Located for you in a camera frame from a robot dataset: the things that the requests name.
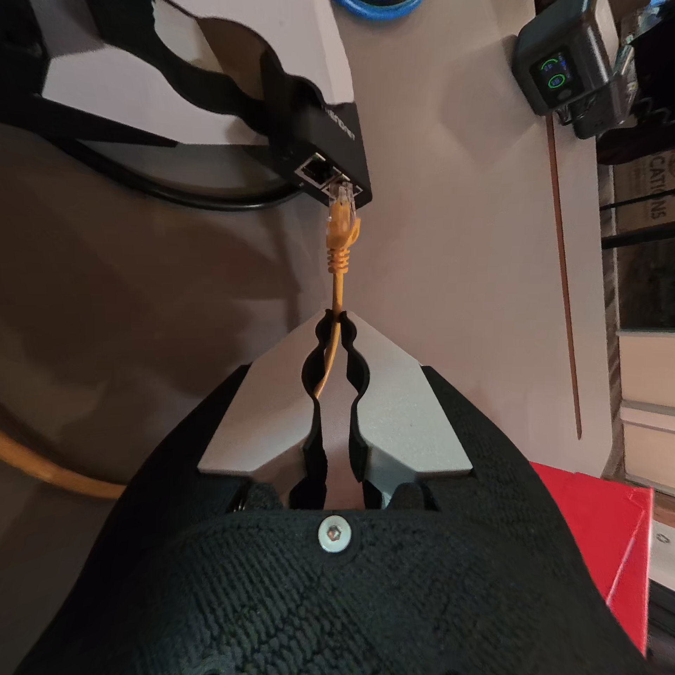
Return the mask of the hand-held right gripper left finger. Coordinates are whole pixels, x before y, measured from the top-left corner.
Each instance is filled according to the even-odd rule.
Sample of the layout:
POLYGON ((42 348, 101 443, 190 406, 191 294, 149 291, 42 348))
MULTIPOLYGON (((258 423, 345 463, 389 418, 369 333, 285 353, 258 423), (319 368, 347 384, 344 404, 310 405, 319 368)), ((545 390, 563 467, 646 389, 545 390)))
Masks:
POLYGON ((293 509, 323 510, 327 457, 316 385, 325 374, 330 309, 254 360, 198 462, 205 475, 275 488, 293 509))

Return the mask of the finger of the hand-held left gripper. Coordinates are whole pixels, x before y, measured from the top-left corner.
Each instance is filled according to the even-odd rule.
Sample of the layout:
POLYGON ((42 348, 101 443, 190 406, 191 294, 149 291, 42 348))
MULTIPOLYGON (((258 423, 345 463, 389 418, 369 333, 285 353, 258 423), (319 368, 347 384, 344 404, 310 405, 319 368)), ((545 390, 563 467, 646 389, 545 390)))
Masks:
POLYGON ((206 21, 248 32, 226 1, 42 1, 49 64, 41 98, 54 138, 182 145, 265 146, 264 102, 219 64, 176 53, 206 21))
POLYGON ((354 102, 350 65, 329 1, 154 1, 156 32, 204 72, 232 77, 262 99, 260 58, 313 85, 325 103, 354 102))

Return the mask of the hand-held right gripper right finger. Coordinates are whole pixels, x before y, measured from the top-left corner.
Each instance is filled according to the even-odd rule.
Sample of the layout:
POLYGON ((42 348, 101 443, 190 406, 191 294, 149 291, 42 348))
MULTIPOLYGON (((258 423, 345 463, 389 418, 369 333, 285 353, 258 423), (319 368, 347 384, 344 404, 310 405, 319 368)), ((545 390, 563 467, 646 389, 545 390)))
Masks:
POLYGON ((350 467, 367 509, 400 485, 469 475, 473 466, 422 365, 354 313, 342 313, 350 409, 350 467))

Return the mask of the black ethernet adapter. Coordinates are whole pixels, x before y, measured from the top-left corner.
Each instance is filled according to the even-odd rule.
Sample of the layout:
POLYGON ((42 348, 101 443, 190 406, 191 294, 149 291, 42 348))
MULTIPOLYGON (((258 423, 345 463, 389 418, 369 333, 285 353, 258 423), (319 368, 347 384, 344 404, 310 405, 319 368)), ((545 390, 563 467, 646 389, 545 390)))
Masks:
POLYGON ((325 206, 340 182, 351 185, 357 208, 369 204, 373 193, 355 104, 327 105, 307 83, 271 72, 263 93, 272 170, 325 206))

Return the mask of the red plastic bin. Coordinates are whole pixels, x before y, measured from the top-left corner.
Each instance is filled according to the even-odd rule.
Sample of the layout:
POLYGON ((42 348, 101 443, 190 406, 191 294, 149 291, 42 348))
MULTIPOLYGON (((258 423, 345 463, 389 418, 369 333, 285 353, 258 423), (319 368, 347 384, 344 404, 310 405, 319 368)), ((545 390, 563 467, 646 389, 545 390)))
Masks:
POLYGON ((532 466, 565 518, 605 604, 646 655, 653 488, 532 466))

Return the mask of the dark power bank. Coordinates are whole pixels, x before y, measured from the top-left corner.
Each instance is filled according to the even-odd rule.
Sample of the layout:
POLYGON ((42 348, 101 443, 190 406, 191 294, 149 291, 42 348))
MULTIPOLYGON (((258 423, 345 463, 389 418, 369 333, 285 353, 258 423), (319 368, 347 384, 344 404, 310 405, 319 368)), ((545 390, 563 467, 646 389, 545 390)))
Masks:
POLYGON ((534 114, 597 138, 622 126, 635 102, 632 39, 620 38, 609 1, 551 1, 520 30, 512 73, 534 114))

